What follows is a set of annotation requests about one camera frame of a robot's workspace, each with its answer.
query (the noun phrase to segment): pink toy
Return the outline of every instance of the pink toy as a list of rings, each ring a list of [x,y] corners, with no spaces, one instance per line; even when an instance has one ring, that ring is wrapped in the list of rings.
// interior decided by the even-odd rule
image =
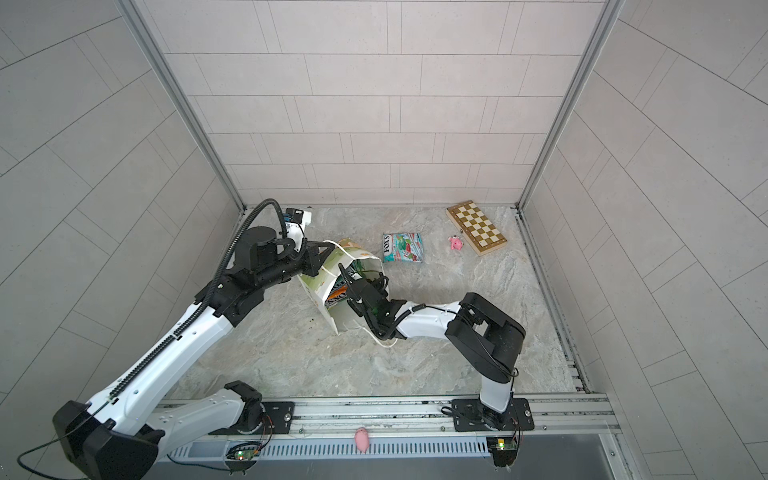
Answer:
[[[355,445],[363,453],[368,450],[368,447],[371,446],[371,442],[368,440],[368,430],[357,429],[357,432],[355,432]]]
[[[451,250],[461,250],[464,244],[462,243],[462,239],[458,238],[456,235],[448,239],[451,242]]]

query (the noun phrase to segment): candy package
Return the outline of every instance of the candy package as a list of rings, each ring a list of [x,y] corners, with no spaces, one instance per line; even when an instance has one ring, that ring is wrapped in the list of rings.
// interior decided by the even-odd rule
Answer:
[[[422,237],[418,233],[385,233],[385,262],[417,262],[424,260]]]

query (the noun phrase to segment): black mounting plate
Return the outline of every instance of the black mounting plate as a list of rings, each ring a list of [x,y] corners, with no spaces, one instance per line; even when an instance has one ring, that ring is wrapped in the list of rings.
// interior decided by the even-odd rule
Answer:
[[[262,405],[264,406],[264,412],[270,416],[272,419],[272,423],[274,425],[274,430],[271,432],[274,435],[285,435],[290,430],[290,423],[293,421],[293,407],[296,406],[293,402],[263,402]],[[286,422],[286,414],[289,415],[289,419]],[[270,434],[270,429],[272,428],[269,423],[266,425],[266,434]],[[261,435],[262,430],[264,429],[264,424],[259,425],[259,427],[254,430],[253,432],[249,433],[248,435]],[[233,429],[232,427],[226,428],[226,429],[218,429],[214,430],[208,435],[246,435],[243,433],[238,432],[236,429]]]
[[[481,412],[482,404],[479,398],[475,399],[453,399],[451,400],[451,408],[454,412],[457,412],[463,416],[457,415],[453,418],[453,426],[457,432],[493,432],[482,421]],[[533,424],[533,415],[527,416],[525,412],[530,412],[531,406],[528,404],[527,399],[520,397],[513,397],[509,401],[507,410],[504,412],[503,417],[509,419],[504,426],[500,429],[503,432],[513,432],[516,430],[515,424],[511,419],[516,420],[520,424],[520,430],[527,432],[533,430],[535,425]]]

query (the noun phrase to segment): checkered pattern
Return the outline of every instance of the checkered pattern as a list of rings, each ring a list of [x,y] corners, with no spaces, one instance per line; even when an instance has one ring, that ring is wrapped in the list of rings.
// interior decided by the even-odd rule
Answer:
[[[480,250],[487,250],[496,247],[507,241],[498,231],[498,228],[482,213],[482,210],[475,205],[475,202],[455,205],[448,209],[462,230],[475,246]]]

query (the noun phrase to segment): chessboard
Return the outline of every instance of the chessboard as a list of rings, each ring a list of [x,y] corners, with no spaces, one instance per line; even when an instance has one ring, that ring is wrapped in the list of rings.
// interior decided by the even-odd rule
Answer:
[[[502,232],[482,213],[473,201],[454,205],[446,214],[466,236],[469,246],[478,254],[485,255],[507,244]]]

